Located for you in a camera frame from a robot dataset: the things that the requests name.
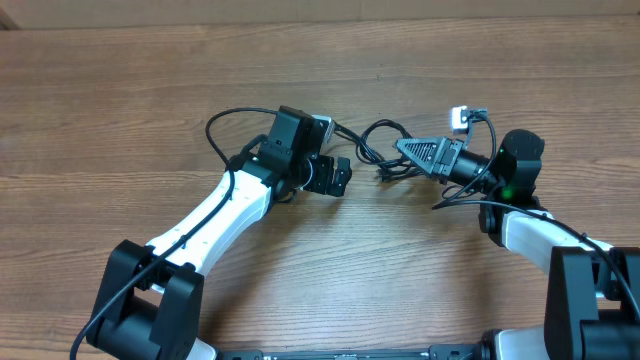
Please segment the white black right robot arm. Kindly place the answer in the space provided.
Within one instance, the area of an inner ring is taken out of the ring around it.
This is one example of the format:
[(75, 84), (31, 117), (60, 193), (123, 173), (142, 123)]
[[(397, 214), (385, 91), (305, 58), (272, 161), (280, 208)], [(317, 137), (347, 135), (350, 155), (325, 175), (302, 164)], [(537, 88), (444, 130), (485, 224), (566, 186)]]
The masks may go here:
[(396, 143), (426, 177), (479, 193), (482, 232), (548, 277), (541, 325), (490, 330), (477, 345), (450, 347), (449, 359), (639, 356), (639, 250), (594, 240), (541, 206), (534, 191), (544, 146), (522, 129), (507, 133), (491, 158), (446, 137)]

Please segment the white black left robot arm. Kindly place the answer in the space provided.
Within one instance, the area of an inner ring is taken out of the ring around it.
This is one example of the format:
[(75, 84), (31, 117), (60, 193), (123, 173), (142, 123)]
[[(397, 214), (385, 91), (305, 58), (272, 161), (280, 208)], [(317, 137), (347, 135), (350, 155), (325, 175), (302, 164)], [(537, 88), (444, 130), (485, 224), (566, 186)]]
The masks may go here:
[(117, 359), (217, 359), (199, 339), (208, 273), (249, 226), (300, 191), (341, 197), (350, 161), (321, 154), (337, 125), (282, 106), (270, 131), (222, 159), (213, 192), (177, 225), (144, 245), (124, 240), (108, 257), (90, 319), (74, 340)]

